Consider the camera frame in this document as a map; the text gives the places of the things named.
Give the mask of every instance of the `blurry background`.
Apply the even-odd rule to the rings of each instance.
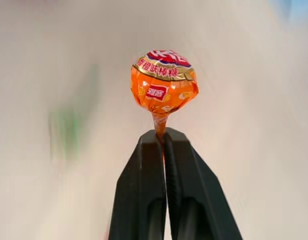
[[[200,94],[168,126],[216,173],[243,238],[307,240],[308,11],[294,2],[0,0],[0,240],[104,238],[116,180],[153,128],[130,92],[152,49],[196,69]],[[49,112],[93,64],[96,107],[60,173]]]

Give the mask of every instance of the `lollipop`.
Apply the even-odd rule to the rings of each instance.
[[[169,114],[199,93],[191,64],[172,50],[153,50],[131,68],[131,91],[136,102],[152,113],[159,137],[165,133]]]

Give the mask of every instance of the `orange lollipop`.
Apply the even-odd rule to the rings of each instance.
[[[152,113],[159,137],[165,133],[169,114],[199,93],[195,71],[172,50],[153,50],[131,68],[131,91],[136,102]]]

